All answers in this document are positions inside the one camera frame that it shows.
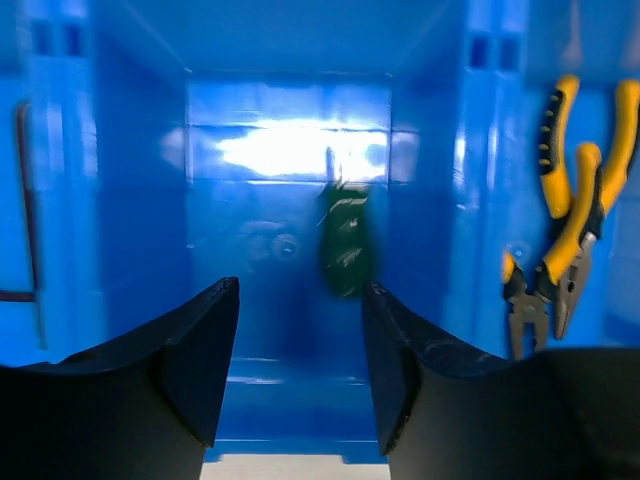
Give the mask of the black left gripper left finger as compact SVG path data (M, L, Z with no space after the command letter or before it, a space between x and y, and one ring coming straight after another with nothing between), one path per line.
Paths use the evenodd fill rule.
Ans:
M5 479L196 479L215 442L239 317L225 277L64 361L1 370Z

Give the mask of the yellow black long-nose pliers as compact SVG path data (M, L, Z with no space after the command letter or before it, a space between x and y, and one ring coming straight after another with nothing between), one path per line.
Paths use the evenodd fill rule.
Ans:
M585 142L576 151L578 189L568 220L536 268L536 293L554 309L554 338L566 336L578 298L591 268L591 250L599 237L601 206L601 152Z

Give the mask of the green stubby flathead screwdriver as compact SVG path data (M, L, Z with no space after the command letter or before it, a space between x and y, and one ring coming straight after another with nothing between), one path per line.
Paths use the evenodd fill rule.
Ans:
M376 252L367 214L369 188L365 183L345 179L334 160L334 151L328 147L328 182L321 193L324 215L319 223L319 265L332 294L355 299L376 273Z

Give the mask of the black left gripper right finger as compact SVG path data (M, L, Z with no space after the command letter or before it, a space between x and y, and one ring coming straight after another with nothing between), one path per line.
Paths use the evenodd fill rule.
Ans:
M551 349L510 361L362 296L379 450L394 479L635 479L639 353Z

